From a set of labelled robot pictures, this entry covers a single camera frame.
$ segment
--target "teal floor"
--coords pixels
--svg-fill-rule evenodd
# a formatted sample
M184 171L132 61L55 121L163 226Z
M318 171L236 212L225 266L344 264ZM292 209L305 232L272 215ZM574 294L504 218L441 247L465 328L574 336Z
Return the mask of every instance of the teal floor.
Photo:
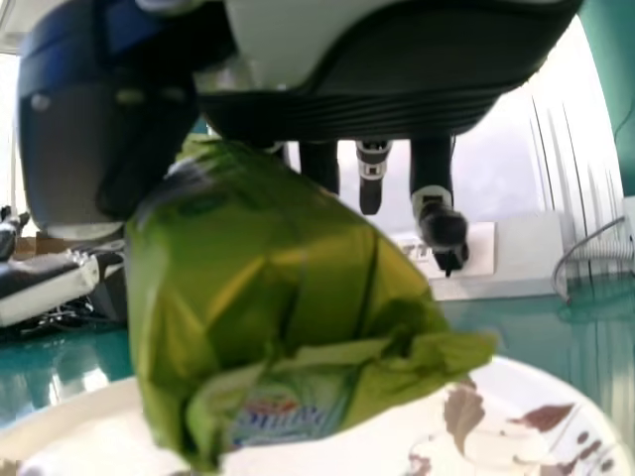
M462 330L488 330L499 353L571 383L635 450L635 281L598 281L555 297L447 302ZM132 375L127 333L77 332L0 347L0 428Z

